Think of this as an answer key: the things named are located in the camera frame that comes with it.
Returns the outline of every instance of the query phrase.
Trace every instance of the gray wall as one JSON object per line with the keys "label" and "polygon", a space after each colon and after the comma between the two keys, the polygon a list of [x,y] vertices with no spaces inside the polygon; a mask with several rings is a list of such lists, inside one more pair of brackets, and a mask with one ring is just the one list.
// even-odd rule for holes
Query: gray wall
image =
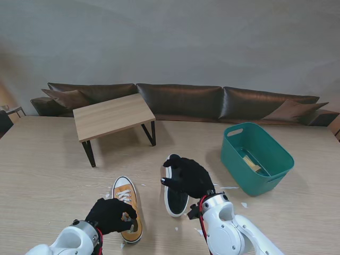
{"label": "gray wall", "polygon": [[340,111],[340,1],[0,0],[0,74],[28,114],[47,82],[231,86]]}

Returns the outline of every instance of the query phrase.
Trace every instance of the white rubber sole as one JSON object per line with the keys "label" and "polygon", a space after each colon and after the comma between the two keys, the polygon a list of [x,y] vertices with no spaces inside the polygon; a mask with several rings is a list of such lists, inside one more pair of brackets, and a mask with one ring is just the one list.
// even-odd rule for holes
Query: white rubber sole
{"label": "white rubber sole", "polygon": [[[126,176],[120,176],[120,177],[124,177],[124,178],[126,178],[126,179],[129,180],[129,182],[132,184],[133,192],[136,194],[136,198],[137,198],[136,188],[134,187],[133,182],[132,182],[128,177],[126,177]],[[112,186],[112,190],[111,190],[111,198],[114,198],[114,193],[113,193],[114,187],[116,186],[116,182],[118,181],[118,179],[119,179],[120,177],[118,177],[118,178],[116,179],[115,183],[114,183],[113,186]],[[125,241],[126,243],[137,243],[137,242],[142,238],[142,235],[143,235],[143,230],[142,230],[142,233],[140,234],[140,237],[139,237],[137,240],[133,241],[133,242],[126,240],[123,236],[122,236],[122,238],[124,239],[124,241]]]}
{"label": "white rubber sole", "polygon": [[[165,167],[165,177],[166,178],[171,178],[172,177],[172,172],[171,172],[171,167]],[[169,202],[168,202],[168,189],[169,187],[167,186],[164,186],[164,203],[165,203],[165,208],[166,208],[166,211],[168,212],[168,214],[172,217],[180,217],[183,215],[183,213],[185,212],[186,210],[186,207],[188,206],[188,202],[189,202],[189,196],[188,196],[188,199],[186,201],[186,205],[184,207],[184,210],[180,213],[180,214],[174,214],[171,210],[170,210],[170,206],[169,206]]]}

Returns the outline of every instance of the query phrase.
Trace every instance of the yellow sneaker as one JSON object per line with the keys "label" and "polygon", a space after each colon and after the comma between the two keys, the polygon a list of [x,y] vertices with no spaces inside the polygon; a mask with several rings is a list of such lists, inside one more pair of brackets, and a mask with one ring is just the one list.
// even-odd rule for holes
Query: yellow sneaker
{"label": "yellow sneaker", "polygon": [[[136,210],[137,213],[137,229],[136,226],[132,226],[130,230],[126,230],[121,232],[123,239],[127,243],[135,243],[138,242],[142,237],[142,222],[139,217],[138,209],[137,209],[137,196],[136,190],[134,188],[131,180],[125,176],[119,177],[115,184],[112,187],[112,198],[117,198],[129,205],[132,205],[133,209]],[[127,213],[122,215],[122,220],[131,220]]]}

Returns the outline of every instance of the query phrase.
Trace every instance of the sneaker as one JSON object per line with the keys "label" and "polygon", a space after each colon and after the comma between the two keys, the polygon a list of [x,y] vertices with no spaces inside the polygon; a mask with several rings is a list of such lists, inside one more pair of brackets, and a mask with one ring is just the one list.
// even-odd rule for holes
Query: sneaker
{"label": "sneaker", "polygon": [[[176,157],[180,158],[177,154],[171,154],[167,157],[167,160]],[[178,180],[180,178],[180,171],[180,168],[175,168],[174,166],[165,167],[165,177]],[[164,202],[167,212],[172,217],[180,217],[185,212],[189,202],[189,196],[186,193],[177,192],[165,186]]]}
{"label": "sneaker", "polygon": [[[131,180],[125,176],[119,177],[112,187],[112,198],[117,198],[129,205],[132,205],[133,209],[136,210],[137,219],[135,226],[132,225],[130,230],[121,232],[123,239],[127,243],[138,242],[142,237],[142,222],[140,220],[137,210],[137,196],[136,189],[134,188]],[[125,212],[122,216],[122,220],[131,220],[129,215]]]}

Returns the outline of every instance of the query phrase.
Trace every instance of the chair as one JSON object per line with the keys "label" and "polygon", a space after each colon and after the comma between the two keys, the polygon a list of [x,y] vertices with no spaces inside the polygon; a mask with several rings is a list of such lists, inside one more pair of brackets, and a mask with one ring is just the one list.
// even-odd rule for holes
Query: chair
{"label": "chair", "polygon": [[0,138],[13,126],[13,122],[4,110],[0,110]]}

